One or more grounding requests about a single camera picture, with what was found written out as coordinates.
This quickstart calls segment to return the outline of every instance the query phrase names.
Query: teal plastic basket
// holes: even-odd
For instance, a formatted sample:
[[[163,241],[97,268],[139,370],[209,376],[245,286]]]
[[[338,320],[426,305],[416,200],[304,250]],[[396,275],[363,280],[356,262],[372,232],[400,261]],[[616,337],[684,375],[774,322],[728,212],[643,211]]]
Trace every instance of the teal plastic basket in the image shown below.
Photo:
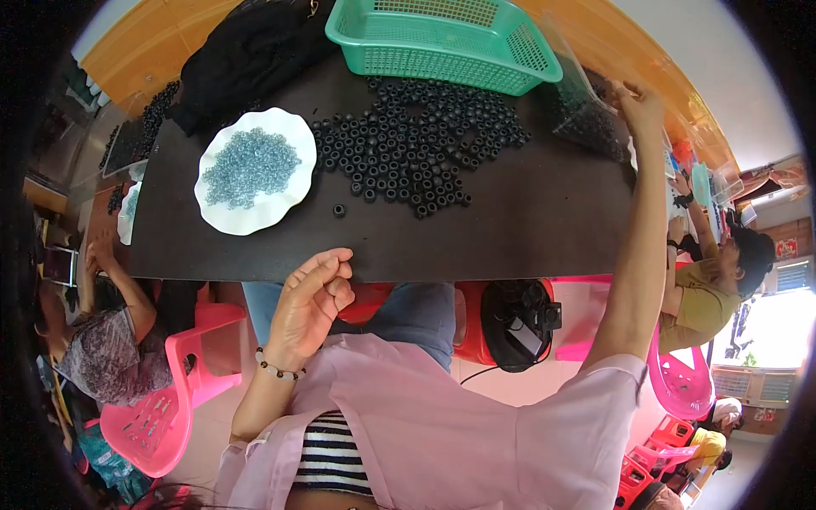
[[[356,74],[522,95],[563,76],[526,12],[502,0],[337,0],[326,36]]]

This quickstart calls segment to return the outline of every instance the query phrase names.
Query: white bowl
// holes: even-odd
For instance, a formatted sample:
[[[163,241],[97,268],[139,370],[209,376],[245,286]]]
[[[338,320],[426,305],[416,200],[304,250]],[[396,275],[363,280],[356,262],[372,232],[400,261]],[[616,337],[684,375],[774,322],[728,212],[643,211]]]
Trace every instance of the white bowl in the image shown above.
[[[133,219],[136,217],[135,211],[133,212],[133,216],[127,216],[125,211],[127,211],[127,204],[129,204],[131,200],[136,200],[136,207],[139,207],[139,192],[141,189],[142,182],[139,181],[127,190],[127,195],[122,199],[122,208],[119,209],[119,215],[116,218],[116,231],[119,234],[119,241],[125,246],[131,245]]]
[[[215,155],[237,131],[250,131],[260,127],[268,134],[278,133],[286,137],[286,142],[295,148],[301,163],[289,178],[286,190],[280,193],[258,193],[255,205],[250,209],[237,207],[228,209],[226,202],[209,206],[206,203],[210,185],[204,182],[204,173],[215,166]],[[306,121],[300,115],[271,108],[265,112],[244,113],[238,122],[225,127],[215,135],[198,163],[198,181],[194,192],[201,207],[202,218],[223,233],[246,236],[256,230],[267,228],[283,219],[286,212],[303,201],[312,186],[312,169],[317,162],[317,148],[314,136]]]

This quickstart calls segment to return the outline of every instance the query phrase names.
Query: dark wooden table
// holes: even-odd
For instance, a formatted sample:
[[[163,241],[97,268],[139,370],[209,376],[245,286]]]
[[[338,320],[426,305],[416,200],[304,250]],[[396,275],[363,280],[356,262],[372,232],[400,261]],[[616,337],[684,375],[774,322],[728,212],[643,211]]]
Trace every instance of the dark wooden table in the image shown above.
[[[373,100],[338,54],[267,103],[308,122],[359,114]],[[354,249],[361,282],[465,281],[610,273],[627,221],[631,170],[551,135],[533,95],[517,102],[533,139],[463,171],[469,208],[416,220],[405,204],[366,204],[339,172],[314,178],[283,220],[249,236],[221,233],[200,214],[193,186],[215,132],[186,138],[165,121],[140,193],[131,244],[135,277],[282,282],[311,255]],[[332,215],[335,204],[348,213]]]

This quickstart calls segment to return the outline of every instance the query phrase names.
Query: wristwatch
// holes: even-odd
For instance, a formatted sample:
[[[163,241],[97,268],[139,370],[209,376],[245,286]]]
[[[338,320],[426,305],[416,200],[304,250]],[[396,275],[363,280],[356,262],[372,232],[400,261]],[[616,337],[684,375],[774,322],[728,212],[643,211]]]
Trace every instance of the wristwatch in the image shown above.
[[[674,197],[674,205],[680,206],[683,209],[688,209],[691,202],[694,202],[694,192],[689,191],[688,195],[680,195],[679,197]]]

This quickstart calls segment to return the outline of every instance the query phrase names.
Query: beaded bracelet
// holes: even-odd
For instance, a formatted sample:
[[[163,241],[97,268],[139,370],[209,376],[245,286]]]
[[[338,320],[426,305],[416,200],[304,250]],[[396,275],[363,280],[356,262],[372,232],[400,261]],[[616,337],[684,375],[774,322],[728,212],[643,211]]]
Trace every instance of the beaded bracelet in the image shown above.
[[[280,370],[276,366],[269,365],[264,360],[264,348],[258,347],[255,350],[255,360],[260,364],[260,367],[269,372],[272,375],[275,375],[278,379],[284,379],[287,381],[296,381],[301,377],[306,375],[306,369],[302,368],[296,372],[288,372],[285,370]]]

